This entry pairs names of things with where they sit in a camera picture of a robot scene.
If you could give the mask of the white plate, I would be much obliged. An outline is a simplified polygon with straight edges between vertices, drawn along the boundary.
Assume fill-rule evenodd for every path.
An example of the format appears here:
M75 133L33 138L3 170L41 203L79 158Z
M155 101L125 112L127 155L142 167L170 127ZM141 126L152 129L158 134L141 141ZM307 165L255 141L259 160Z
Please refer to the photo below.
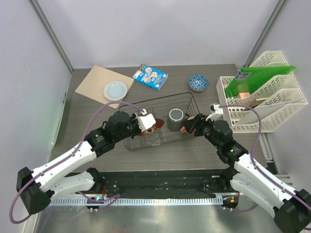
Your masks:
M103 95L107 100L119 101L126 96L127 92L128 88L124 82L112 81L104 87Z

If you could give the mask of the pink mug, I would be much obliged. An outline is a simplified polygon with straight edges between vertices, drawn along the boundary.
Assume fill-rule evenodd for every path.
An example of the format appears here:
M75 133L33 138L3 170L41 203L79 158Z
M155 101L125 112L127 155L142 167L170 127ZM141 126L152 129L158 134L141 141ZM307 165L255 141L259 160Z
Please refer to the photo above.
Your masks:
M187 120L192 120L192 119L194 119L193 116L190 116L190 117L187 118ZM180 132L181 132L181 133L190 134L190 133L187 132L185 126L182 126L182 128L180 129Z

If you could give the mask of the blue red patterned bowl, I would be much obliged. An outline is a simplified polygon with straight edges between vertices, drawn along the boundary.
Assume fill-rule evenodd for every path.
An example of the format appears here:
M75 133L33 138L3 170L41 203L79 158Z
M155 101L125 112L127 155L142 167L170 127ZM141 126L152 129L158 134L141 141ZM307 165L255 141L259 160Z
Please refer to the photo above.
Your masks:
M206 90L209 85L209 81L207 77L205 77L204 75L199 75L199 74L192 75L189 78L188 83L189 83L190 89L195 92L202 92Z

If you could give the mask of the dark red plate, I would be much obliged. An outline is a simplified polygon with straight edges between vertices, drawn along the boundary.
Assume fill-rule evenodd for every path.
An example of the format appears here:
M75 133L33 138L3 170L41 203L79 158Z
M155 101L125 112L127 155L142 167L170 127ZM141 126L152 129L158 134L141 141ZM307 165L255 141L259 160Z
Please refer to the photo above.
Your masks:
M149 128L149 129L147 129L145 131L140 132L138 134L138 136L144 136L144 135L151 134L151 133L157 131L158 129L160 129L163 125L164 125L164 121L157 118L155 120L155 124L151 128Z

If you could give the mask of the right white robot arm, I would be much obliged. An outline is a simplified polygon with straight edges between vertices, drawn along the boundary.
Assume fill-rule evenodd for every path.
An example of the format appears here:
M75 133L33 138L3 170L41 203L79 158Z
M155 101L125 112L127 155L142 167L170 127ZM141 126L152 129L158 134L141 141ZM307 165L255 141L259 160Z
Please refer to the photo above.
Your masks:
M299 233L311 223L311 195L296 190L277 178L251 157L233 138L229 124L198 114L183 120L187 133L203 136L217 150L217 155L229 167L220 174L220 188L235 190L254 201L274 220L283 233Z

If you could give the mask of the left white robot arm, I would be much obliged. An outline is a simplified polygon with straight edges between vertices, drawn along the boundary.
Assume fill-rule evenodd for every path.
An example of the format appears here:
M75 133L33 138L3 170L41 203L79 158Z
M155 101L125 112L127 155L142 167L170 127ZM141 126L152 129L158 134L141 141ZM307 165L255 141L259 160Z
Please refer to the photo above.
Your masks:
M134 138L155 124L152 114L142 110L140 114L129 115L115 112L102 126L90 131L82 140L56 159L30 170L24 167L17 173L17 196L22 200L28 214L44 210L52 200L78 191L97 194L104 186L104 180L95 168L77 176L67 175L81 165L97 159L114 149L127 138Z

